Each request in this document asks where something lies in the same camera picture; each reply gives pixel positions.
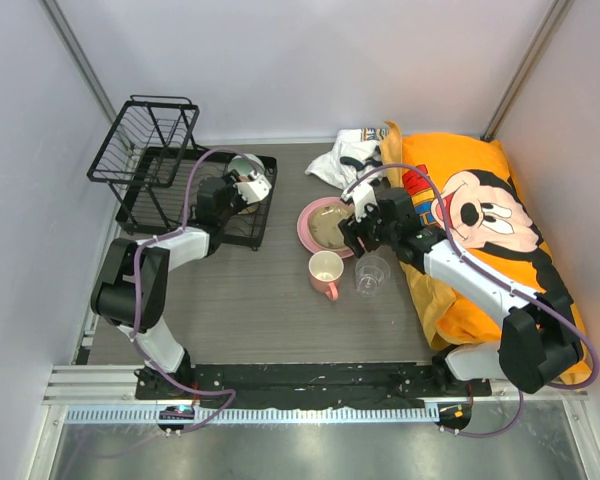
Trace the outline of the clear glass cup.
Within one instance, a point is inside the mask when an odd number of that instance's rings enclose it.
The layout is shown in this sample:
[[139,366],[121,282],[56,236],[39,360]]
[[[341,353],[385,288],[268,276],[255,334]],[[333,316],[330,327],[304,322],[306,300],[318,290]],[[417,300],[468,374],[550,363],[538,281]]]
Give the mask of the clear glass cup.
[[375,296],[391,277],[389,264],[376,255],[365,255],[355,266],[356,292],[364,297]]

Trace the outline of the pink plate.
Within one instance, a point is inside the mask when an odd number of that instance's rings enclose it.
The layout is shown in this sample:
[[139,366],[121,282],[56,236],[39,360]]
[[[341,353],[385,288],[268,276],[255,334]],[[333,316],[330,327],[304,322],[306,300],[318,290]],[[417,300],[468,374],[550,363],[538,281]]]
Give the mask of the pink plate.
[[331,251],[341,258],[354,255],[344,242],[338,225],[353,214],[353,207],[339,197],[323,197],[314,200],[300,213],[296,230],[302,245],[311,253]]

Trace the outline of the pink mug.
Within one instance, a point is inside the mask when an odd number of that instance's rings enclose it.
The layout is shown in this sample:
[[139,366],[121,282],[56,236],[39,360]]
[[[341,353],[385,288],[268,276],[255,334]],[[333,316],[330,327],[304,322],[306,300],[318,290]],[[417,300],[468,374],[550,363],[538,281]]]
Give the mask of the pink mug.
[[315,291],[329,300],[339,299],[338,285],[344,273],[342,258],[335,252],[319,251],[308,262],[310,283]]

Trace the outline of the brown bowl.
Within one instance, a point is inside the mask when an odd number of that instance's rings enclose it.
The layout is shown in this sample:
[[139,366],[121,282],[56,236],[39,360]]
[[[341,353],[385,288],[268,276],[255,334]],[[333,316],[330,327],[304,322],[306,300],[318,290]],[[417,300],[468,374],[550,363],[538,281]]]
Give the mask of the brown bowl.
[[259,202],[255,202],[255,203],[251,203],[251,204],[241,203],[241,204],[239,204],[239,207],[240,207],[240,209],[237,212],[238,215],[251,215],[259,209],[260,203]]

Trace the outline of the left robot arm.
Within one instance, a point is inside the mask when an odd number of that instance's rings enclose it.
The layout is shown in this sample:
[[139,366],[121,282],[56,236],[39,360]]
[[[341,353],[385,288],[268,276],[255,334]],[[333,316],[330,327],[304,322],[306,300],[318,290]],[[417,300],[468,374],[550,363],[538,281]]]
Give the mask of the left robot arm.
[[152,381],[173,399],[200,394],[188,351],[164,318],[169,273],[213,255],[224,241],[229,220],[266,199],[271,185],[256,171],[232,170],[205,179],[196,202],[184,201],[183,224],[162,236],[114,240],[91,294],[92,311],[122,332],[141,355],[140,380]]

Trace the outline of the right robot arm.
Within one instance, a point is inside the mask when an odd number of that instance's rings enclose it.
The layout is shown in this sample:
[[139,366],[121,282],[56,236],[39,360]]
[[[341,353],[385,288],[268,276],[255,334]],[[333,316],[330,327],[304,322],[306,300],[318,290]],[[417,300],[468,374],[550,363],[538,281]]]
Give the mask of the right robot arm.
[[562,292],[522,285],[452,243],[438,226],[424,227],[411,198],[399,188],[368,184],[341,195],[352,214],[338,225],[356,257],[389,247],[397,259],[451,287],[499,328],[495,342],[456,346],[431,371],[437,391],[452,395],[474,379],[505,379],[533,394],[583,358],[582,340]]

